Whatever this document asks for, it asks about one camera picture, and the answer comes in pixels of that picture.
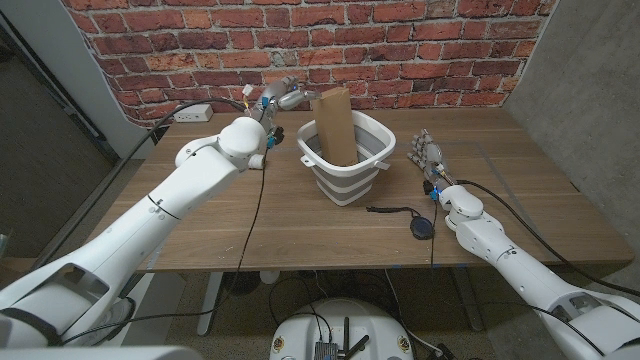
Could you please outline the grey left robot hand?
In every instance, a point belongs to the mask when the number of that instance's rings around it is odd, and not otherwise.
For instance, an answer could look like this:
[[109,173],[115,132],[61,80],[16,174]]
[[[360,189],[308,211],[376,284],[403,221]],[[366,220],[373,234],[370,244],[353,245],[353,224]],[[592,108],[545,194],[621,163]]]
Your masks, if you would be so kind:
[[265,88],[251,108],[250,117],[269,133],[275,127],[274,118],[278,111],[288,111],[303,102],[320,98],[320,92],[303,88],[296,76],[289,75]]

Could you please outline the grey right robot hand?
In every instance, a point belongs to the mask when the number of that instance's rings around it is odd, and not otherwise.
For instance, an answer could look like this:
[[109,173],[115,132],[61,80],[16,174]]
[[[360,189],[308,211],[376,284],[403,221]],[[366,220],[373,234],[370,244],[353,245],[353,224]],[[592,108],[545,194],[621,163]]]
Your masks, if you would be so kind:
[[407,157],[422,170],[425,179],[437,189],[457,184],[449,173],[440,146],[434,142],[426,129],[422,129],[419,134],[413,136],[411,151]]

